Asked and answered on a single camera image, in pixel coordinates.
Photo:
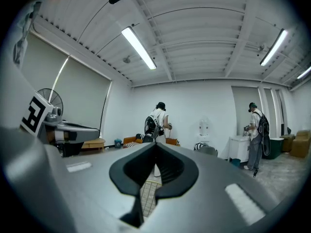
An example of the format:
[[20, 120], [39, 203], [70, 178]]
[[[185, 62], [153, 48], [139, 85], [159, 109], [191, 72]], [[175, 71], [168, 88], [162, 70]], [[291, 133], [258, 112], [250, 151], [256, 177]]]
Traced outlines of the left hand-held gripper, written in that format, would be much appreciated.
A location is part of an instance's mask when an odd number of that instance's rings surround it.
[[99, 138], [100, 130], [80, 124], [62, 121], [62, 109], [52, 105], [38, 92], [35, 92], [29, 102], [28, 110], [22, 118], [21, 127], [44, 144], [54, 144], [55, 130], [60, 124], [66, 142], [56, 143], [62, 158], [78, 155], [85, 141]]

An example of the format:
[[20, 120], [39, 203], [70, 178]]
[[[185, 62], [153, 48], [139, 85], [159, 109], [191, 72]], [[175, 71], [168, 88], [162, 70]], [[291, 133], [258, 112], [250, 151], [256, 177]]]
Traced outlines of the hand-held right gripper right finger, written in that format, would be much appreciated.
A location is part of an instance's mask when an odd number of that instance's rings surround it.
[[145, 233], [264, 233], [274, 218], [277, 199], [258, 181], [215, 156], [165, 144], [188, 157], [198, 178], [183, 195], [159, 199]]

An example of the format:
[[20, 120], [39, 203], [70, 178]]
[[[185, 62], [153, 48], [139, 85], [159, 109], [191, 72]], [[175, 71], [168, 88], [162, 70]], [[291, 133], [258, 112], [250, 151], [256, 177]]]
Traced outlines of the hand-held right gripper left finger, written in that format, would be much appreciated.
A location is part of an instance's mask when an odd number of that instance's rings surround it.
[[87, 185], [85, 170], [69, 172], [58, 150], [20, 130], [0, 127], [0, 205], [6, 232], [154, 233], [134, 226], [139, 197]]

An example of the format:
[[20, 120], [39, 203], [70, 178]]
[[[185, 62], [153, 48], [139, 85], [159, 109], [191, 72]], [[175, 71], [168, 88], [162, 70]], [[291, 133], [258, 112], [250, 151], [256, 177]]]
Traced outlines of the gold wire chair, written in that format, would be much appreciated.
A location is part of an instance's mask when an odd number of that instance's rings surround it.
[[156, 207], [155, 192], [162, 187], [162, 184], [152, 180], [146, 180], [140, 189], [140, 202], [143, 218], [147, 219]]

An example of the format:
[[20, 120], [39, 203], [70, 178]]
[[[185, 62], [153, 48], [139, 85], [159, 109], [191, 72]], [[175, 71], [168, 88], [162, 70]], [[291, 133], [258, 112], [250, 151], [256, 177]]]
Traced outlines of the wooden bench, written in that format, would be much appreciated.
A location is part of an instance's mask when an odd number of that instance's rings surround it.
[[104, 151], [105, 140], [97, 138], [83, 143], [81, 151], [100, 150]]

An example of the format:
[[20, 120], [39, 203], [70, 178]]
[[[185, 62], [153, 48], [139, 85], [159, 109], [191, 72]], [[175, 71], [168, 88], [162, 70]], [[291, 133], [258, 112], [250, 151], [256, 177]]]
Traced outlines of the beige roller blind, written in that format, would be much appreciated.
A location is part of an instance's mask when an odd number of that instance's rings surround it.
[[54, 88], [63, 102], [63, 119], [99, 129], [110, 84], [109, 79], [69, 58]]
[[43, 88], [55, 90], [55, 80], [68, 56], [31, 33], [27, 42], [21, 68], [23, 75], [35, 91]]

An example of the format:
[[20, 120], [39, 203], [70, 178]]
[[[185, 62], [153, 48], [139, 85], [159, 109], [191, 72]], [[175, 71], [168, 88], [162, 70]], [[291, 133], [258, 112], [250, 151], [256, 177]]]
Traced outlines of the black standing fan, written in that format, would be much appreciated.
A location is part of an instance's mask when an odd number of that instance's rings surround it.
[[63, 115], [63, 101], [60, 95], [50, 88], [40, 89], [37, 93], [53, 106], [52, 114], [61, 119]]

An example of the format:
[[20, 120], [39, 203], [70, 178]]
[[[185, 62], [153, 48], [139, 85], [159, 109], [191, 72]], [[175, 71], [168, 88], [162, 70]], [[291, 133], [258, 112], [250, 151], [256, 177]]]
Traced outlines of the white cabinet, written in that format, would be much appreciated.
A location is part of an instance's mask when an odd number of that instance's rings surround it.
[[249, 159], [250, 137], [237, 135], [230, 137], [228, 161], [239, 159], [241, 163]]

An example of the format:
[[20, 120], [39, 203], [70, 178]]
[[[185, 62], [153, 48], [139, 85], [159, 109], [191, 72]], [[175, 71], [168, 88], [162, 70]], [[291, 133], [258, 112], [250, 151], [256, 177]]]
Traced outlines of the orange sofa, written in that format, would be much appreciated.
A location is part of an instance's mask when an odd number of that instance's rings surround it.
[[[134, 142], [136, 139], [136, 136], [132, 136], [132, 137], [126, 137], [123, 139], [123, 145], [129, 142]], [[180, 143], [177, 139], [171, 139], [171, 138], [166, 138], [166, 144], [171, 144], [174, 146], [180, 146]]]

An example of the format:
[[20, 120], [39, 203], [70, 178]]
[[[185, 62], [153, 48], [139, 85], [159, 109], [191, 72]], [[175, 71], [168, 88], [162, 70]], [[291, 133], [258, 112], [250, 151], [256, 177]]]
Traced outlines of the white water dispenser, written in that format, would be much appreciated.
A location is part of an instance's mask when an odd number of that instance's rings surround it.
[[202, 117], [199, 122], [199, 141], [203, 143], [208, 143], [210, 141], [207, 116]]

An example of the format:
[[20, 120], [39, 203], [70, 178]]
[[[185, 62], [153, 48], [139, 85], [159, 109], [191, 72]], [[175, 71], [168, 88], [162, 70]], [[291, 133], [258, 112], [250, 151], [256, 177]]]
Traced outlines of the dark green tub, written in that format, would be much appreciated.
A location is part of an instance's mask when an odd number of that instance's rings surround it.
[[284, 138], [268, 138], [263, 140], [263, 154], [264, 159], [273, 160], [280, 156], [284, 144]]

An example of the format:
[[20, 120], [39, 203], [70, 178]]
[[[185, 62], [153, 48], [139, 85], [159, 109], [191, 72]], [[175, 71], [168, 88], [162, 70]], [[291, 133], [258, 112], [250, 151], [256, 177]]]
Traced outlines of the cardboard box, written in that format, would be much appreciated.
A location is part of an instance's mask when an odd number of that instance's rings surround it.
[[311, 144], [311, 131], [310, 130], [301, 130], [298, 131], [295, 139], [292, 143], [292, 150], [290, 155], [299, 158], [305, 158], [310, 149]]
[[290, 152], [292, 150], [293, 140], [295, 139], [294, 134], [282, 135], [283, 139], [283, 148], [282, 152]]

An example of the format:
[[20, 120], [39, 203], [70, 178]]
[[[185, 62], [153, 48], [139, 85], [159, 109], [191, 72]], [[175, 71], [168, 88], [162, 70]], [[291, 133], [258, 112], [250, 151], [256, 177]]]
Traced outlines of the long ceiling tube lamp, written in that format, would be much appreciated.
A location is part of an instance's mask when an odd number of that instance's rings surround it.
[[311, 66], [308, 68], [308, 69], [306, 69], [303, 73], [301, 73], [298, 77], [297, 77], [297, 79], [299, 80], [299, 79], [302, 79], [303, 77], [305, 77], [307, 74], [309, 74], [311, 72]]
[[156, 64], [150, 56], [146, 48], [143, 46], [136, 33], [131, 27], [127, 27], [121, 31], [121, 34], [126, 38], [130, 45], [134, 48], [140, 58], [145, 62], [150, 70], [156, 69]]
[[276, 40], [274, 41], [273, 45], [270, 47], [264, 58], [261, 60], [260, 65], [265, 66], [277, 52], [279, 47], [282, 45], [283, 41], [288, 35], [288, 31], [285, 29], [281, 29], [280, 33], [278, 34]]

